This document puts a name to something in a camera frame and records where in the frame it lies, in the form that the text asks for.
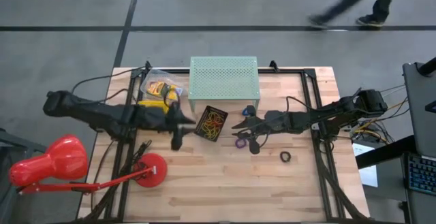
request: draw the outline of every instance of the shoe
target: shoe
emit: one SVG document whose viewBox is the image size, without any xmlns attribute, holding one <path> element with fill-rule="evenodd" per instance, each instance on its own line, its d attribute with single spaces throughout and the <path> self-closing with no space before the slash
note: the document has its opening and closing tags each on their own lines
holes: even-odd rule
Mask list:
<svg viewBox="0 0 436 224">
<path fill-rule="evenodd" d="M 314 15 L 309 17 L 311 27 L 316 29 L 327 29 L 326 22 L 322 20 L 321 15 Z"/>
<path fill-rule="evenodd" d="M 382 27 L 384 22 L 376 20 L 373 15 L 366 15 L 358 18 L 356 23 L 366 27 Z"/>
</svg>

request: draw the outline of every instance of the red lamp base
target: red lamp base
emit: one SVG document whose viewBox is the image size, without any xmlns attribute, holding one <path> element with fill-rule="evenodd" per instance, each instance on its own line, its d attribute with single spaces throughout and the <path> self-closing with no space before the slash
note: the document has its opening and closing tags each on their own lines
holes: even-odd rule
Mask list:
<svg viewBox="0 0 436 224">
<path fill-rule="evenodd" d="M 138 177 L 136 182 L 139 185 L 143 187 L 156 187 L 165 180 L 168 167 L 163 157 L 155 153 L 147 153 L 135 164 L 134 171 L 136 172 L 146 167 L 153 169 L 153 171 Z"/>
</svg>

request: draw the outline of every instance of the black floor stripe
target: black floor stripe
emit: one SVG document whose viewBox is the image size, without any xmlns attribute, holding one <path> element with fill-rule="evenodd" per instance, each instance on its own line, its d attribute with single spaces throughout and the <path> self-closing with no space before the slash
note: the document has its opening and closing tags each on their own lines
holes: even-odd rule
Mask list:
<svg viewBox="0 0 436 224">
<path fill-rule="evenodd" d="M 77 27 L 1 27 L 0 31 L 123 31 L 123 26 L 77 26 Z"/>
<path fill-rule="evenodd" d="M 85 27 L 0 27 L 0 31 L 122 31 L 127 41 L 128 32 L 245 32 L 245 31 L 319 31 L 309 26 L 85 26 Z M 436 25 L 385 26 L 381 29 L 359 26 L 331 26 L 327 31 L 436 31 Z"/>
<path fill-rule="evenodd" d="M 125 45 L 127 43 L 127 38 L 129 37 L 129 27 L 131 26 L 131 22 L 134 18 L 134 13 L 135 13 L 137 2 L 138 2 L 138 0 L 131 0 L 130 1 L 129 11 L 127 12 L 127 17 L 125 19 L 123 33 L 121 34 L 120 43 L 119 43 L 118 48 L 116 50 L 116 55 L 115 55 L 113 67 L 120 67 L 121 66 L 121 61 L 123 60 Z"/>
<path fill-rule="evenodd" d="M 130 27 L 135 32 L 243 32 L 243 31 L 321 31 L 309 26 L 142 26 Z M 431 26 L 385 26 L 380 29 L 359 26 L 332 26 L 327 31 L 436 31 Z"/>
</svg>

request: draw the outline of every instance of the red desk lamp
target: red desk lamp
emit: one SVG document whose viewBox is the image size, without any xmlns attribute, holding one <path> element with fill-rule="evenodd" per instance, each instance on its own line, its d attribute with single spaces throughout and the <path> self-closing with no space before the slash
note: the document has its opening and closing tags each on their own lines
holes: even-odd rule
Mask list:
<svg viewBox="0 0 436 224">
<path fill-rule="evenodd" d="M 132 174 L 105 183 L 40 184 L 39 181 L 47 177 L 75 180 L 87 174 L 87 153 L 82 142 L 74 135 L 65 135 L 54 142 L 45 154 L 15 163 L 9 171 L 9 179 L 12 184 L 20 187 L 19 193 L 37 191 L 91 193 L 131 178 L 136 178 L 136 182 L 143 187 L 155 187 L 164 181 L 167 165 L 163 157 L 155 153 L 147 153 L 135 164 L 134 170 Z"/>
</svg>

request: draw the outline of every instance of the lamp arm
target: lamp arm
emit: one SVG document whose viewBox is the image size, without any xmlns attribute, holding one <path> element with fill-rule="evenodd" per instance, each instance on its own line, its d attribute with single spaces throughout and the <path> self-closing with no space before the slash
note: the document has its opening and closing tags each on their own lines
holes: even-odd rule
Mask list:
<svg viewBox="0 0 436 224">
<path fill-rule="evenodd" d="M 92 193 L 98 191 L 100 189 L 111 187 L 114 185 L 118 185 L 126 180 L 130 180 L 137 176 L 143 175 L 145 173 L 153 173 L 156 174 L 156 167 L 148 167 L 143 170 L 128 174 L 126 176 L 122 176 L 120 178 L 105 182 L 105 183 L 67 183 L 67 184 L 40 184 L 38 182 L 33 183 L 32 185 L 19 187 L 17 188 L 17 192 L 19 194 L 23 193 L 35 193 L 35 192 L 46 192 L 46 191 L 79 191 L 85 194 Z"/>
</svg>

